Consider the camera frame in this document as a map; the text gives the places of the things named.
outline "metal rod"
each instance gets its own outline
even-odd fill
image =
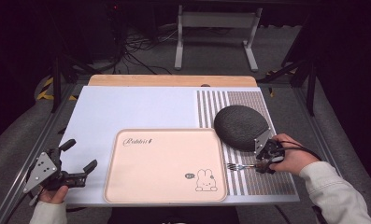
[[[295,98],[296,98],[298,104],[300,105],[303,114],[306,116],[307,122],[310,125],[311,130],[314,133],[314,136],[315,136],[316,141],[318,143],[318,147],[323,154],[322,157],[325,158],[325,160],[328,161],[332,166],[334,166],[336,168],[337,173],[340,176],[342,176],[342,174],[340,172],[340,169],[335,162],[334,156],[331,153],[331,150],[328,147],[328,144],[325,141],[325,138],[324,138],[324,136],[321,132],[319,124],[317,123],[316,119],[314,117],[311,117],[308,113],[307,106],[305,104],[305,101],[306,101],[305,94],[302,92],[302,90],[300,88],[293,88],[293,92],[295,93]]]
[[[255,33],[257,32],[258,23],[261,19],[262,9],[258,8],[255,12],[255,18],[252,20],[252,26],[251,26],[251,32],[250,32],[250,38],[247,41],[247,48],[250,49],[252,42],[254,41]]]
[[[16,205],[17,201],[22,195],[22,190],[25,186],[25,177],[28,171],[28,168],[31,166],[32,162],[36,159],[36,157],[42,152],[45,148],[47,139],[49,139],[50,133],[56,123],[57,119],[59,118],[61,112],[64,109],[65,103],[75,88],[75,85],[68,84],[68,86],[64,89],[64,101],[58,106],[55,113],[50,113],[50,116],[41,132],[38,136],[36,143],[34,144],[33,149],[30,151],[28,158],[26,159],[24,165],[20,169],[18,175],[16,176],[9,192],[7,193],[6,198],[2,202],[0,206],[0,224],[6,223],[7,218],[10,215],[11,211],[13,210],[14,206]]]

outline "gray oval object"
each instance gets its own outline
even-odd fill
[[[266,119],[244,105],[229,105],[214,119],[214,130],[222,142],[241,151],[254,151],[254,139],[268,129]]]
[[[192,178],[194,178],[194,174],[186,174],[185,178],[192,179]]]

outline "gray carpet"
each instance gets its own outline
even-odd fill
[[[252,46],[260,69],[258,73],[250,71],[245,52],[241,46],[242,40],[246,39],[248,35],[248,32],[244,30],[232,30],[226,35],[217,35],[207,30],[186,33],[183,64],[180,71],[173,69],[177,44],[175,40],[169,39],[150,50],[138,50],[134,55],[146,65],[164,67],[173,74],[254,76],[261,78],[264,77],[266,72],[280,68],[281,61],[299,29],[299,27],[258,29]],[[123,74],[150,74],[150,71],[143,66],[129,62],[125,64],[118,64],[116,71],[119,69]],[[95,67],[103,65],[105,63],[100,62]],[[151,69],[158,74],[166,74],[164,69],[157,67]],[[36,89],[36,94],[39,93],[44,82],[45,80],[41,80],[41,85]],[[83,78],[83,81],[78,82],[72,94],[78,95],[85,83],[87,83],[86,77]],[[311,126],[314,122],[318,124],[324,143],[329,147],[341,174],[363,194],[371,216],[371,179],[365,172],[346,134],[337,121],[321,86],[318,85],[316,89],[315,118],[309,117],[304,112],[305,104],[296,100],[299,93],[297,90],[293,90],[286,85],[280,85],[274,88],[274,97],[270,96],[266,86],[262,86],[262,90],[277,133],[287,133],[306,147],[322,154],[321,141],[316,137],[315,130]],[[58,132],[66,126],[75,104],[76,101],[64,102],[63,110],[52,125],[50,133],[42,145],[43,148],[58,146],[61,139]],[[51,107],[52,101],[37,100],[35,106],[13,122],[1,135],[0,205],[7,196],[29,152],[40,140],[38,136],[46,129],[45,124],[51,119]],[[294,181],[301,202],[281,204],[280,208],[288,216],[291,223],[314,223],[312,204],[308,198],[304,182],[297,176],[294,177]],[[29,199],[26,198],[9,223],[28,223],[33,213],[33,208],[27,205],[28,202]],[[278,210],[271,204],[238,206],[237,211],[241,223],[285,223]],[[87,208],[68,214],[68,221],[73,224],[107,223],[109,215],[109,208]]]

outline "wooden board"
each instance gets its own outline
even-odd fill
[[[94,75],[89,86],[257,87],[254,77],[178,75]]]

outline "black and white stripes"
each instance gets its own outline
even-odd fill
[[[215,115],[228,105],[246,105],[258,111],[272,130],[275,130],[259,89],[250,91],[197,91],[197,114],[200,128],[213,128]],[[250,152],[234,150],[221,144],[225,162],[252,164],[255,156]],[[227,170],[228,195],[287,195],[295,194],[291,176],[286,173],[259,174],[252,169]]]

